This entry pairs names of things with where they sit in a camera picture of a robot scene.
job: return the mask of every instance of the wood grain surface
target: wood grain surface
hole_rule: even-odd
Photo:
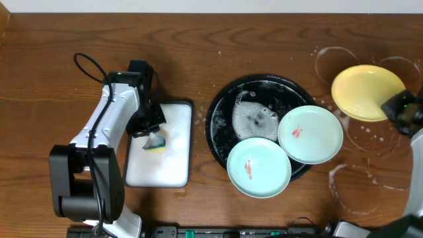
[[[48,165],[52,146],[79,133],[101,94],[74,66],[75,52],[106,71],[146,59],[160,75],[162,98],[191,100],[199,120],[222,87],[251,73],[287,77],[335,113],[330,83],[358,63],[392,70],[415,93],[422,39],[422,15],[13,14],[0,51],[0,237],[64,237],[77,225],[53,212]],[[333,218],[387,224],[408,199],[410,141],[388,122],[342,116],[339,154],[276,197],[250,198],[231,184],[202,122],[194,125],[188,185],[126,188],[126,204],[148,224],[283,227],[299,216],[320,226]]]

